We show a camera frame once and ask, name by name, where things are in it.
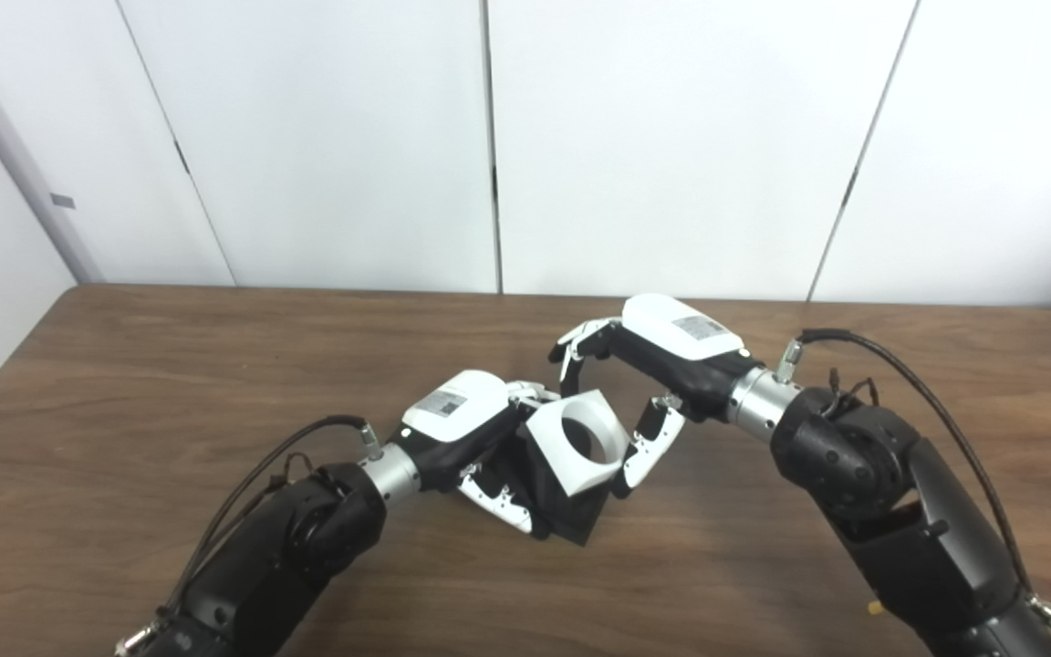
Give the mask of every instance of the wood grain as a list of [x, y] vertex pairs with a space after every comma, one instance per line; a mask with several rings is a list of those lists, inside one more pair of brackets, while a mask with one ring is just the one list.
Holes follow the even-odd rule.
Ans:
[[[776, 361], [804, 326], [900, 353], [971, 434], [1051, 598], [1051, 310], [700, 302]], [[377, 429], [467, 367], [554, 383], [556, 336], [621, 300], [77, 287], [0, 370], [0, 656], [109, 654], [149, 619], [226, 491], [329, 412]], [[810, 349], [802, 382], [874, 375], [934, 440], [934, 416], [883, 363]], [[658, 388], [593, 363], [631, 425]], [[347, 433], [316, 460], [354, 458]], [[459, 496], [393, 511], [284, 654], [916, 656], [764, 446], [692, 426], [584, 549], [534, 541]]]

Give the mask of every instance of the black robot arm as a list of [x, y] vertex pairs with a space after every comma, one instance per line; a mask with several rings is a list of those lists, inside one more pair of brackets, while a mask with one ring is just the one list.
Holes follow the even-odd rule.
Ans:
[[[830, 390], [791, 381], [802, 346], [821, 341], [872, 350], [922, 392], [984, 484], [1004, 540], [930, 442], [877, 406], [872, 383], [864, 384], [874, 404], [865, 405], [858, 387], [843, 392], [832, 379]], [[887, 350], [847, 331], [817, 329], [794, 341], [771, 371], [712, 317], [642, 294], [626, 301], [621, 316], [589, 321], [560, 337], [550, 360], [562, 363], [563, 394], [578, 390], [590, 356], [620, 358], [667, 388], [643, 414], [628, 452], [643, 473], [675, 438], [656, 432], [669, 418], [742, 428], [766, 442], [781, 475], [818, 504], [880, 602], [936, 657], [1051, 657], [1051, 604], [1027, 579], [992, 484], [943, 405]], [[662, 452], [655, 450], [659, 440]], [[616, 495], [634, 488], [627, 475], [625, 466]]]
[[[330, 579], [376, 545], [392, 504], [418, 491], [454, 490], [474, 463], [514, 435], [542, 393], [539, 384], [506, 384], [467, 370], [409, 408], [383, 448], [363, 417], [348, 415], [283, 440], [223, 504], [158, 619], [117, 644], [117, 656], [276, 654]], [[333, 425], [357, 429], [368, 458], [317, 467], [293, 483], [273, 477], [220, 528], [233, 500], [274, 459]]]

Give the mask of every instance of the robotic hand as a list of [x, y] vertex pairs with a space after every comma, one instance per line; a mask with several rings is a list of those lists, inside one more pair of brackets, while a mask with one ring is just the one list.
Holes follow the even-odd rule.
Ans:
[[[901, 371], [965, 450], [992, 504], [993, 531], [935, 448], [879, 406], [867, 379], [840, 391], [792, 382], [804, 345], [856, 343]], [[589, 321], [550, 353], [560, 391], [578, 391], [588, 356], [616, 356], [666, 387], [652, 398], [613, 483], [626, 496], [675, 440], [684, 418], [736, 425], [767, 444], [781, 475], [804, 489], [880, 602], [936, 657], [1051, 657], [1051, 603], [1033, 593], [1004, 510], [946, 409], [902, 362], [841, 329], [810, 329], [767, 370], [730, 332], [671, 296], [642, 294], [622, 315]], [[867, 386], [871, 405], [858, 398]], [[918, 499], [902, 502], [914, 491]]]
[[[459, 487], [474, 501], [496, 508], [501, 518], [512, 518], [518, 529], [530, 532], [530, 512], [517, 507], [509, 491], [489, 499], [474, 475], [486, 453], [513, 436], [539, 406], [556, 398], [540, 384], [506, 384], [487, 371], [465, 370], [409, 408], [384, 448], [363, 417], [327, 417], [301, 430], [234, 490], [168, 603], [159, 609], [158, 619], [121, 640], [117, 656], [277, 653], [330, 579], [379, 540], [388, 508], [417, 491]], [[336, 425], [362, 433], [366, 459], [317, 467], [297, 481], [287, 481], [285, 475], [271, 478], [262, 494], [218, 529], [233, 500], [270, 463], [301, 437]]]

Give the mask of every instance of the black joint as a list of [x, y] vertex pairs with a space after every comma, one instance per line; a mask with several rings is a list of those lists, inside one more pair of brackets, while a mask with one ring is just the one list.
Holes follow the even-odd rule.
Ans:
[[666, 419], [667, 408], [656, 404], [655, 399], [647, 401], [643, 414], [639, 415], [639, 423], [635, 425], [635, 431], [646, 439], [655, 440], [659, 437], [663, 422]]
[[950, 531], [951, 526], [947, 523], [947, 520], [940, 518], [934, 520], [934, 522], [927, 525], [926, 529], [923, 529], [923, 535], [927, 536], [929, 539], [934, 539], [934, 537], [940, 537]]
[[554, 345], [545, 356], [551, 363], [561, 363], [563, 357], [566, 357], [566, 345]]

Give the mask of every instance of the black cable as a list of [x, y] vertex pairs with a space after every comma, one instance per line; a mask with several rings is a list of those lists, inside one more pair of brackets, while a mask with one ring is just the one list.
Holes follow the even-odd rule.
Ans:
[[164, 602], [163, 610], [165, 612], [178, 612], [178, 607], [181, 603], [181, 596], [184, 594], [184, 587], [192, 579], [193, 575], [200, 569], [201, 563], [204, 561], [205, 556], [208, 556], [209, 550], [213, 546], [213, 536], [218, 533], [218, 527], [220, 527], [223, 519], [225, 519], [226, 513], [229, 513], [230, 508], [233, 507], [233, 502], [238, 501], [238, 498], [245, 493], [247, 488], [254, 479], [259, 478], [259, 475], [270, 467], [272, 463], [279, 460], [279, 457], [286, 453], [288, 449], [291, 449], [296, 442], [302, 440], [307, 437], [312, 432], [317, 432], [318, 429], [325, 427], [334, 427], [346, 425], [348, 427], [354, 427], [355, 429], [363, 429], [368, 424], [367, 419], [359, 417], [358, 415], [328, 415], [323, 419], [312, 422], [312, 424], [297, 430], [297, 432], [292, 433], [291, 436], [287, 437], [271, 450], [270, 453], [264, 457], [257, 466], [250, 470], [250, 473], [242, 479], [241, 483], [230, 492], [229, 496], [226, 496], [225, 501], [222, 502], [222, 507], [218, 509], [218, 513], [213, 515], [213, 518], [209, 520], [209, 527], [205, 528], [205, 532], [201, 534], [201, 540], [197, 541], [197, 548], [192, 551], [192, 556], [189, 557], [189, 561], [184, 566], [184, 571], [181, 573], [181, 578], [178, 579], [177, 586], [172, 587], [172, 593], [168, 596], [166, 602]]
[[1021, 549], [1016, 545], [1016, 536], [1013, 535], [1013, 527], [1008, 521], [1008, 515], [1005, 513], [1005, 505], [1001, 504], [1000, 495], [996, 495], [996, 487], [992, 484], [992, 478], [988, 477], [988, 472], [984, 469], [984, 465], [981, 465], [980, 457], [975, 454], [975, 449], [971, 448], [971, 442], [967, 439], [964, 435], [964, 430], [960, 429], [959, 425], [955, 424], [955, 419], [951, 418], [947, 408], [944, 407], [943, 403], [940, 403], [939, 397], [934, 395], [934, 392], [930, 391], [927, 384], [924, 384], [921, 378], [914, 374], [908, 366], [905, 365], [898, 356], [888, 352], [887, 349], [883, 348], [880, 344], [867, 340], [862, 335], [851, 333], [843, 328], [806, 328], [801, 331], [798, 335], [797, 341], [801, 344], [808, 345], [810, 343], [826, 342], [826, 341], [838, 341], [844, 343], [852, 343], [854, 345], [861, 346], [861, 348], [870, 350], [871, 353], [883, 358], [883, 361], [889, 363], [889, 366], [898, 370], [898, 373], [902, 374], [906, 382], [910, 384], [923, 395], [923, 399], [927, 401], [931, 409], [934, 409], [935, 415], [939, 419], [943, 420], [945, 427], [947, 427], [947, 432], [951, 434], [951, 437], [955, 439], [955, 445], [959, 446], [960, 452], [964, 453], [964, 457], [967, 458], [968, 466], [971, 466], [971, 470], [975, 473], [976, 478], [980, 480], [980, 486], [984, 489], [984, 495], [988, 498], [988, 504], [992, 507], [992, 515], [995, 516], [996, 525], [1000, 528], [1001, 536], [1004, 536], [1005, 546], [1008, 548], [1008, 554], [1013, 560], [1013, 569], [1016, 571], [1016, 577], [1021, 579], [1021, 586], [1025, 587], [1027, 595], [1033, 595], [1033, 582], [1029, 579], [1029, 574], [1025, 569], [1025, 561], [1021, 558]]

